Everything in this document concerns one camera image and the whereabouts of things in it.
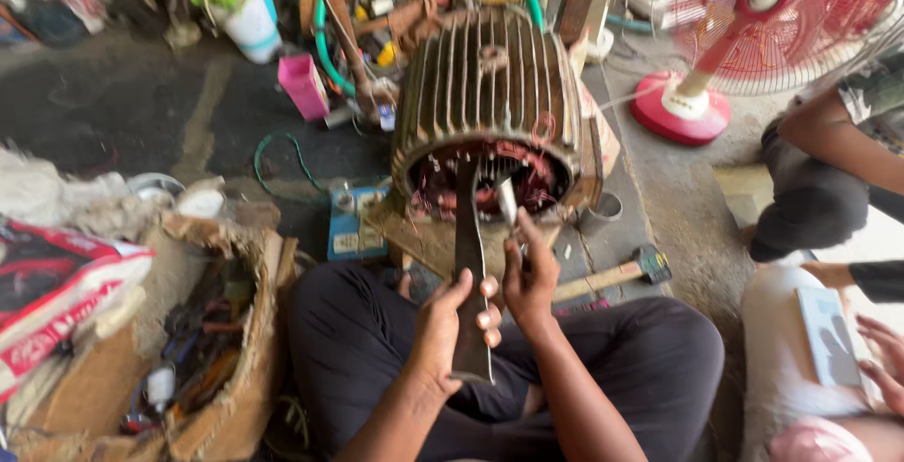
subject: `green wire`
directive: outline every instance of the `green wire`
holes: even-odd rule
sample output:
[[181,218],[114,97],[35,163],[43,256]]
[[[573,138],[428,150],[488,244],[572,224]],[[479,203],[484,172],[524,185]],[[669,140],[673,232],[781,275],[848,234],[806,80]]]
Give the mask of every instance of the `green wire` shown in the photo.
[[[258,177],[258,182],[260,183],[260,186],[263,187],[264,190],[266,190],[266,193],[272,195],[273,197],[277,197],[277,198],[280,198],[280,199],[285,199],[285,200],[287,200],[287,201],[295,201],[295,202],[323,202],[322,199],[319,199],[319,198],[313,198],[313,197],[309,197],[309,196],[289,195],[289,194],[285,194],[285,193],[277,193],[277,192],[275,192],[275,191],[273,191],[273,190],[270,190],[270,187],[268,187],[268,186],[266,185],[264,179],[260,177],[260,156],[264,153],[264,148],[265,148],[266,146],[268,146],[268,145],[270,144],[271,141],[273,141],[273,136],[274,136],[274,135],[278,135],[278,133],[270,133],[268,136],[264,137],[264,138],[260,141],[260,144],[258,144],[258,149],[254,152],[254,173],[255,173],[255,175]],[[320,192],[321,192],[323,195],[329,196],[329,192],[328,192],[326,189],[324,189],[324,187],[322,187],[322,186],[320,185],[320,183],[318,183],[317,180],[314,179],[313,176],[311,176],[311,171],[308,170],[307,167],[305,166],[305,159],[301,158],[301,147],[299,147],[299,141],[297,141],[297,140],[295,139],[295,137],[293,137],[292,134],[289,133],[289,132],[286,132],[285,135],[286,135],[286,138],[287,138],[289,141],[292,142],[292,144],[295,144],[295,151],[296,151],[296,153],[299,154],[299,163],[301,164],[301,170],[303,170],[303,171],[305,172],[305,176],[307,176],[307,179],[308,179],[309,181],[311,181],[311,184],[313,184],[313,185],[316,187],[317,190],[320,190]]]

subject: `metal cylinder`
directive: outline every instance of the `metal cylinder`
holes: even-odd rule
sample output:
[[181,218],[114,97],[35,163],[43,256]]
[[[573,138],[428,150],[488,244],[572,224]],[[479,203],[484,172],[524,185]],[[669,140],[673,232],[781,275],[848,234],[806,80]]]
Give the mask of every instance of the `metal cylinder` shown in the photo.
[[595,210],[583,210],[578,218],[578,230],[584,236],[594,236],[606,225],[621,218],[622,203],[614,193],[604,191],[599,194]]

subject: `man's right hand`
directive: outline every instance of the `man's right hand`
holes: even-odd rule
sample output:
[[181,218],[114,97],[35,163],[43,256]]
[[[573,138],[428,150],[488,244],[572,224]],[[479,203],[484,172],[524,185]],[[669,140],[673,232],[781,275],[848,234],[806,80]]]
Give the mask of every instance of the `man's right hand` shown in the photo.
[[[515,323],[528,337],[552,319],[552,294],[559,283],[559,263],[543,242],[524,208],[518,210],[516,237],[505,240],[503,297]],[[521,244],[527,243],[531,271],[522,270]]]
[[885,352],[886,366],[890,366],[895,375],[868,361],[860,362],[861,370],[882,390],[882,398],[888,408],[904,416],[904,339],[871,317],[857,316],[857,324],[860,326],[857,332],[875,341]]

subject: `fan base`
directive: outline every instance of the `fan base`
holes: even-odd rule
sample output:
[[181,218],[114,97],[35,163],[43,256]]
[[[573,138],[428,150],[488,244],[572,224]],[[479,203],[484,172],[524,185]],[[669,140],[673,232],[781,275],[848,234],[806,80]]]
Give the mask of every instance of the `fan base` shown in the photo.
[[643,94],[631,101],[631,114],[651,132],[675,143],[689,146],[709,144],[729,125],[729,100],[721,93],[707,90],[709,106],[700,117],[685,119],[670,113],[662,106],[662,96],[666,89],[671,92],[681,78],[674,72],[654,72],[641,79],[635,93]]

